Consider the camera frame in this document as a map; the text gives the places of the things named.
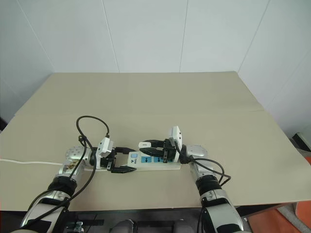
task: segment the white cable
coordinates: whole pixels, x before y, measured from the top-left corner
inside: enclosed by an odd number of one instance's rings
[[[15,164],[49,164],[49,165],[57,165],[61,166],[63,164],[60,163],[52,163],[52,162],[42,162],[42,161],[30,161],[30,162],[22,162],[12,159],[0,159],[0,162],[9,162],[9,163],[15,163]],[[93,171],[93,169],[84,168],[85,171]],[[106,169],[97,169],[96,171],[107,171]]]
[[[16,163],[16,164],[49,164],[49,165],[58,165],[58,166],[63,165],[60,163],[52,163],[52,162],[42,162],[42,161],[22,162],[22,161],[11,160],[11,159],[0,159],[0,162],[10,162],[10,163]]]

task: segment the table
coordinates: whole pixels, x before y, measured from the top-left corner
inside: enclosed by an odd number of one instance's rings
[[[234,205],[311,200],[311,169],[236,72],[55,73],[0,134],[0,157],[62,163],[78,145],[75,120],[105,120],[115,146],[138,148],[162,140],[178,125],[184,144],[200,144],[232,180],[224,185]],[[81,128],[96,145],[98,122]],[[2,210],[24,211],[46,190],[58,166],[0,162]],[[85,171],[81,184],[88,179]],[[74,199],[72,211],[199,207],[189,165],[172,171],[97,172]]]

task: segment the white power strip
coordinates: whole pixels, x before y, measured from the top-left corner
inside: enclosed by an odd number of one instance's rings
[[[138,171],[180,169],[179,162],[176,163],[171,160],[167,163],[164,163],[162,158],[149,156],[140,151],[134,151],[129,153],[127,165],[137,168]]]

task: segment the beige table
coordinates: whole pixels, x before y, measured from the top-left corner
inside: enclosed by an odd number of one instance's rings
[[[62,163],[66,150],[79,144],[75,120],[85,114],[109,124],[115,146],[134,149],[141,140],[164,139],[178,125],[184,144],[201,144],[232,176],[224,189],[234,205],[311,200],[310,165],[235,72],[54,74],[0,134],[0,157]],[[94,145],[105,134],[93,120],[81,127]],[[57,170],[0,162],[1,209],[26,210]],[[189,166],[183,165],[174,171],[97,172],[70,209],[198,206]]]

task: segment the white wall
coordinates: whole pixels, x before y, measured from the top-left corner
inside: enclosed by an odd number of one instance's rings
[[[288,134],[311,123],[309,0],[0,0],[0,116],[53,72],[235,70]]]

